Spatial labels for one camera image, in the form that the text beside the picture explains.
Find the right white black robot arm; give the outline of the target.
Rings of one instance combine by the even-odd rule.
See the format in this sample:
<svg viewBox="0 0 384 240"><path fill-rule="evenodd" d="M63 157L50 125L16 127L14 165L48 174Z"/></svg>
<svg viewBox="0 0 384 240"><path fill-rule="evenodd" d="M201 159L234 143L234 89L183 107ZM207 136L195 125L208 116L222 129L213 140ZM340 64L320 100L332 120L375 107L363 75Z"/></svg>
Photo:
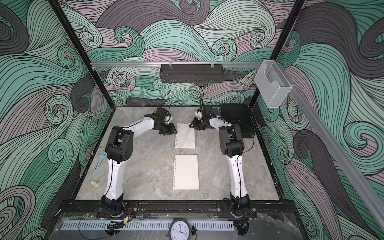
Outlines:
<svg viewBox="0 0 384 240"><path fill-rule="evenodd" d="M206 120L194 118L189 128L205 130L212 127L219 133L219 143L222 154L226 157L230 171L230 208L234 216L244 217L246 209L250 208L250 197L245 184L243 171L243 155L245 143L238 124L231 124L219 116Z"/></svg>

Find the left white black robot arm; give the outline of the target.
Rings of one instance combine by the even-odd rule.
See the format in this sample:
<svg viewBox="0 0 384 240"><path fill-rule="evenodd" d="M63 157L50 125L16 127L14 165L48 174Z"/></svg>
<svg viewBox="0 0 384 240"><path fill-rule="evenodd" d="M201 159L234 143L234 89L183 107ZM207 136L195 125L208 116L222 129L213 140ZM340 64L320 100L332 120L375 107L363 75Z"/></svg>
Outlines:
<svg viewBox="0 0 384 240"><path fill-rule="evenodd" d="M101 203L111 216L118 217L124 211L123 179L125 165L133 154L134 139L149 130L159 131L163 136L176 134L171 121L172 115L159 108L129 126L112 128L105 149L109 168L107 186L101 197Z"/></svg>

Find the blue cover notebook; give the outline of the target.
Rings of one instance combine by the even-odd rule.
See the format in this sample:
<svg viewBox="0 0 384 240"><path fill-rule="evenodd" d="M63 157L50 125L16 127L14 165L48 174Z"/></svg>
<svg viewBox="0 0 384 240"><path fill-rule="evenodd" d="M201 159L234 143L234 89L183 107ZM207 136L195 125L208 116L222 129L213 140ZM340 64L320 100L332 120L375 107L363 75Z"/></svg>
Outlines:
<svg viewBox="0 0 384 240"><path fill-rule="evenodd" d="M213 108L212 109L212 118L209 120L210 126L216 130L219 130L219 127L223 125L223 120L220 116L220 109L219 108Z"/></svg>

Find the black hard case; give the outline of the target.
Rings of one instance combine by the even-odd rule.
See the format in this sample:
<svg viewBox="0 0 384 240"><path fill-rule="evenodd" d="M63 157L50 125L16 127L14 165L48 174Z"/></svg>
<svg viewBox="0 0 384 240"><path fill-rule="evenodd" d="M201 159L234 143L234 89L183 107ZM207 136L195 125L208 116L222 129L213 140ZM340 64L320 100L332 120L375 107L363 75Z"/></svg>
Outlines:
<svg viewBox="0 0 384 240"><path fill-rule="evenodd" d="M255 128L250 109L245 104L225 103L220 105L221 117L227 122L240 126L243 138L255 136Z"/></svg>

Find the small yellow-green object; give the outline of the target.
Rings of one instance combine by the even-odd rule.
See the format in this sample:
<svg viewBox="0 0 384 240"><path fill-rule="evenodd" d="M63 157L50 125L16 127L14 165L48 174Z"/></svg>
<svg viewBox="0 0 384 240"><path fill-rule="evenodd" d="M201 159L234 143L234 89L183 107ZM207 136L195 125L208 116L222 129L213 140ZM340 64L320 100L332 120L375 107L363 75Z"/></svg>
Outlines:
<svg viewBox="0 0 384 240"><path fill-rule="evenodd" d="M97 188L100 184L99 184L99 182L91 181L91 185L94 186L95 188Z"/></svg>

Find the round analog clock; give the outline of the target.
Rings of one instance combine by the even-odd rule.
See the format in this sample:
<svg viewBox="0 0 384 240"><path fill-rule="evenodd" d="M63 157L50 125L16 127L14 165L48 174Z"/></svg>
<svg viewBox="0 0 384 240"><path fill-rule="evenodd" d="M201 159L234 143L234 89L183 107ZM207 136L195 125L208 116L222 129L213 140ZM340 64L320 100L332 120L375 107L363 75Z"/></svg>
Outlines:
<svg viewBox="0 0 384 240"><path fill-rule="evenodd" d="M169 227L167 237L169 240L190 240L192 229L185 219L174 219Z"/></svg>

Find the black wall-mounted tray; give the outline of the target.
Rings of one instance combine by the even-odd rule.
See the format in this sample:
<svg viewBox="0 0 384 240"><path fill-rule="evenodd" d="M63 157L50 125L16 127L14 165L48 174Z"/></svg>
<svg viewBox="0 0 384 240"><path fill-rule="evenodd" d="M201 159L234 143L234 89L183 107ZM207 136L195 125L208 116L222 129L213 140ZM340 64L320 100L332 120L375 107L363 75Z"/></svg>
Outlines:
<svg viewBox="0 0 384 240"><path fill-rule="evenodd" d="M223 65L215 64L163 64L160 68L164 83L221 83L224 80Z"/></svg>

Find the blue handled scissors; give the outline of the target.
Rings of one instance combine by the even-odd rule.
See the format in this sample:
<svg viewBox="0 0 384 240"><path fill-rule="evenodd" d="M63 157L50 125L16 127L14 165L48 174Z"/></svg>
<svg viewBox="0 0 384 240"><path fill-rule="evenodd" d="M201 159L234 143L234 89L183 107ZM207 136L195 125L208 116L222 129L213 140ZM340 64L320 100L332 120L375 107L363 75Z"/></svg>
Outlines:
<svg viewBox="0 0 384 240"><path fill-rule="evenodd" d="M97 165L95 167L95 171L98 170L98 168L100 167L103 159L105 159L107 157L107 153L105 151L100 151L98 156L99 156L99 160L98 160L98 163L97 163Z"/></svg>

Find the aluminium wall rail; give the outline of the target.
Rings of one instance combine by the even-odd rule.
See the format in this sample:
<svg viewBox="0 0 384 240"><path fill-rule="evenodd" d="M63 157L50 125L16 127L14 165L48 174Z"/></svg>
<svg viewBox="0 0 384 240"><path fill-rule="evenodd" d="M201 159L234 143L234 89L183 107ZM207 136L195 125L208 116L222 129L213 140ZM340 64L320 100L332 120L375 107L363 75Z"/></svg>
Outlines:
<svg viewBox="0 0 384 240"><path fill-rule="evenodd" d="M161 65L222 65L224 68L259 68L262 62L123 62L123 61L97 61L90 63L92 68L159 68Z"/></svg>

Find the clear acrylic wall holder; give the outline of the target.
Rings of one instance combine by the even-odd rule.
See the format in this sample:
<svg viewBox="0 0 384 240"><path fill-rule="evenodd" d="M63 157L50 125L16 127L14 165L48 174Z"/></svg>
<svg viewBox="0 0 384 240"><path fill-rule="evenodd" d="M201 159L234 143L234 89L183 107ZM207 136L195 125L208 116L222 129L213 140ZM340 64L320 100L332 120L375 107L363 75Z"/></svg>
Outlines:
<svg viewBox="0 0 384 240"><path fill-rule="evenodd" d="M274 60L262 62L254 81L269 109L279 108L292 90L283 65Z"/></svg>

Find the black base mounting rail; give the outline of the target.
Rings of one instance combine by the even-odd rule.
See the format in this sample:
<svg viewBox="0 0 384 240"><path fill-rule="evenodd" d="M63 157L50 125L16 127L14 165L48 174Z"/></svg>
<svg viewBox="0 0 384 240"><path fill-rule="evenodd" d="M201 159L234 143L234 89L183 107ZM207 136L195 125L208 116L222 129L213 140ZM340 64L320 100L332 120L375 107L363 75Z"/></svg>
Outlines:
<svg viewBox="0 0 384 240"><path fill-rule="evenodd" d="M60 212L95 213L99 218L145 217L149 214L207 214L218 218L255 218L258 213L295 212L290 200L250 201L248 206L236 207L229 200L124 200L117 213L108 210L99 200L67 200Z"/></svg>

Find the right side aluminium rail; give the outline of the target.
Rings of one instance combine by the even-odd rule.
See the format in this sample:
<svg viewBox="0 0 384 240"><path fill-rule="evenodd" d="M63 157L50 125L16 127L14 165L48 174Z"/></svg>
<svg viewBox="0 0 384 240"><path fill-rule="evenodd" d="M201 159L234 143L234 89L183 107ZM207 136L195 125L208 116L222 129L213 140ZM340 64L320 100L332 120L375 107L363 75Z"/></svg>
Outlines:
<svg viewBox="0 0 384 240"><path fill-rule="evenodd" d="M346 150L332 134L328 126L323 122L319 115L313 111L307 103L306 97L299 91L298 85L293 84L282 64L274 61L278 71L284 76L285 81L292 86L290 93L297 101L304 115L308 118L319 138L323 141L330 155L337 161L364 204L370 210L381 229L384 228L384 203L380 196L375 192L368 180L363 176L354 161L350 158Z"/></svg>

